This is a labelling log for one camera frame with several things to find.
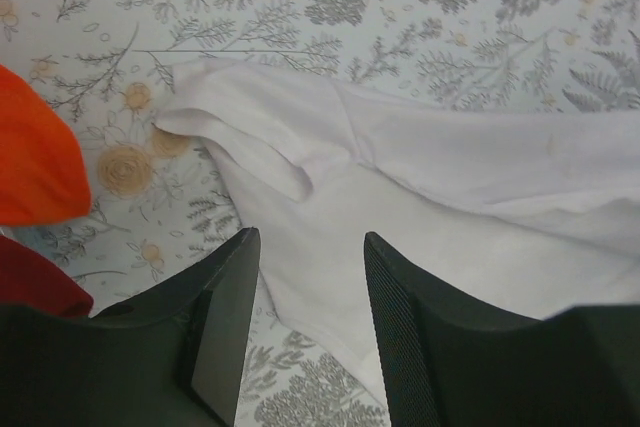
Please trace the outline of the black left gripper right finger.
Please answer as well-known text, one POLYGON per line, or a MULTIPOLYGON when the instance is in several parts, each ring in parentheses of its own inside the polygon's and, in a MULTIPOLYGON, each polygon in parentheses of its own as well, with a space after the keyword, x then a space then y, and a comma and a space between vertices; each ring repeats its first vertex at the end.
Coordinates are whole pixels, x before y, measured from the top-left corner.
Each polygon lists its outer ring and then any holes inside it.
POLYGON ((635 426, 639 309, 509 312, 416 266, 382 237, 364 264, 395 426, 635 426))

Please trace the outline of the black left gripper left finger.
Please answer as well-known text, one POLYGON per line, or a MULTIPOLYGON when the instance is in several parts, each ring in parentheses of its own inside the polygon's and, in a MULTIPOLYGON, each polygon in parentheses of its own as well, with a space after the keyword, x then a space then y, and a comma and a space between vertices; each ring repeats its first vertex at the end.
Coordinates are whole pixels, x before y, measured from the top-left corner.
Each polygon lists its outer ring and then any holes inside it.
POLYGON ((182 272, 88 318, 1 307, 5 426, 230 426, 261 240, 244 228, 182 272))

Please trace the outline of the white t shirt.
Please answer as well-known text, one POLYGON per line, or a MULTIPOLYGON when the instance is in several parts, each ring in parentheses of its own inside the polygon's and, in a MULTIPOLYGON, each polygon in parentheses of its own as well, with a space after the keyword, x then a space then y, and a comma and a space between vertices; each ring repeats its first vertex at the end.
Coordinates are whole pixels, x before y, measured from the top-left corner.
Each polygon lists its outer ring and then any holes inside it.
POLYGON ((363 241, 544 318, 639 299, 639 116, 459 112, 329 77, 211 58, 177 64, 157 116, 201 139, 279 320, 386 399, 363 241))

